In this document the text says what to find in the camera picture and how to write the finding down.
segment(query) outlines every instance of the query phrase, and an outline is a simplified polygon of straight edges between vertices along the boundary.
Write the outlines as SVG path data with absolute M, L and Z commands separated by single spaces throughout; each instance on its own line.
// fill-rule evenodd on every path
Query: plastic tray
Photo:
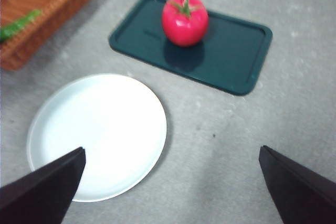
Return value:
M 161 26 L 166 0 L 139 0 L 109 38 L 112 49 L 220 90 L 244 95 L 255 86 L 272 32 L 208 11 L 209 27 L 193 47 L 172 44 Z

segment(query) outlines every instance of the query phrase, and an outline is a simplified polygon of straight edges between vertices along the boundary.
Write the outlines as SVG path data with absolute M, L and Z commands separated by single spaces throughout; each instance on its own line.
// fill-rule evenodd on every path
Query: wicker basket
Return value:
M 1 67 L 16 70 L 88 0 L 1 0 L 1 26 L 39 8 L 42 14 L 1 44 Z

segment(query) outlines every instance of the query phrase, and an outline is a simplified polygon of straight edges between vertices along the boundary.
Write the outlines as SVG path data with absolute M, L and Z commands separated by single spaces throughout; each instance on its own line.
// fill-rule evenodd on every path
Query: red tomato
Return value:
M 208 20 L 201 0 L 168 0 L 163 7 L 164 33 L 172 43 L 181 47 L 198 43 L 206 33 Z

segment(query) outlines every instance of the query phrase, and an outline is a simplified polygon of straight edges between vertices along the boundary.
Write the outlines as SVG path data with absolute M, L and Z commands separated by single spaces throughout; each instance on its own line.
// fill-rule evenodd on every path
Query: plate rim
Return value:
M 37 121 L 40 118 L 40 116 L 42 115 L 42 113 L 49 106 L 49 104 L 51 104 L 52 101 L 56 97 L 58 97 L 59 94 L 62 93 L 64 90 L 69 89 L 71 86 L 74 86 L 77 83 L 82 82 L 84 80 L 91 79 L 91 78 L 102 77 L 102 76 L 119 76 L 119 77 L 123 77 L 123 78 L 126 78 L 126 79 L 131 79 L 133 81 L 136 81 L 140 85 L 144 86 L 145 88 L 147 88 L 154 95 L 154 97 L 158 100 L 159 104 L 161 105 L 161 108 L 162 108 L 162 111 L 163 111 L 163 115 L 164 115 L 164 121 L 165 121 L 165 123 L 163 124 L 163 126 L 164 126 L 164 132 L 165 132 L 165 137 L 164 137 L 164 141 L 162 141 L 161 147 L 158 149 L 158 153 L 157 153 L 158 155 L 153 159 L 153 163 L 150 166 L 150 168 L 148 170 L 146 170 L 146 172 L 144 172 L 143 175 L 140 176 L 140 178 L 137 179 L 135 182 L 133 182 L 130 186 L 128 186 L 127 188 L 125 188 L 125 189 L 123 189 L 123 190 L 121 190 L 121 191 L 119 191 L 119 192 L 117 192 L 115 194 L 112 194 L 112 195 L 106 196 L 106 197 L 101 197 L 101 198 L 83 200 L 83 199 L 75 199 L 75 197 L 74 197 L 72 199 L 72 201 L 75 201 L 75 202 L 98 202 L 98 201 L 103 201 L 103 200 L 107 200 L 107 199 L 110 199 L 110 198 L 114 198 L 114 197 L 116 197 L 116 196 L 118 196 L 120 194 L 123 194 L 124 192 L 130 190 L 131 188 L 133 188 L 134 186 L 136 186 L 140 181 L 142 181 L 151 172 L 151 170 L 153 169 L 153 167 L 157 164 L 157 162 L 158 162 L 158 160 L 159 160 L 159 158 L 160 158 L 160 156 L 162 154 L 162 151 L 163 151 L 163 148 L 165 146 L 165 143 L 166 143 L 166 138 L 167 138 L 167 117 L 166 117 L 166 113 L 165 113 L 164 107 L 163 107 L 162 102 L 160 101 L 159 97 L 146 84 L 144 84 L 143 82 L 141 82 L 141 81 L 139 81 L 139 80 L 137 80 L 135 78 L 132 78 L 132 77 L 129 77 L 129 76 L 125 76 L 125 75 L 122 75 L 122 74 L 118 74 L 118 73 L 91 74 L 91 75 L 88 75 L 88 76 L 84 76 L 84 77 L 78 78 L 78 79 L 76 79 L 74 81 L 71 81 L 71 82 L 65 84 L 64 86 L 60 87 L 52 95 L 50 95 L 46 99 L 46 101 L 37 110 L 36 114 L 34 115 L 33 120 L 30 123 L 28 134 L 27 134 L 27 141 L 26 141 L 26 155 L 27 155 L 28 165 L 29 165 L 29 168 L 30 168 L 31 172 L 36 171 L 38 169 L 38 168 L 34 167 L 34 164 L 33 164 L 33 161 L 32 161 L 32 155 L 31 155 L 32 153 L 31 153 L 30 150 L 31 150 L 31 142 L 32 142 L 32 135 L 33 135 L 33 132 L 34 132 L 34 128 L 36 127 Z

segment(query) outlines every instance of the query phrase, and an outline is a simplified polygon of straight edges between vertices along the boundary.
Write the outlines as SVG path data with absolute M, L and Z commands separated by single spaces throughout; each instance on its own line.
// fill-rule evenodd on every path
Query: plate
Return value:
M 115 197 L 136 185 L 159 159 L 166 117 L 144 84 L 118 74 L 74 81 L 41 107 L 30 126 L 27 156 L 36 170 L 82 146 L 86 166 L 74 201 Z

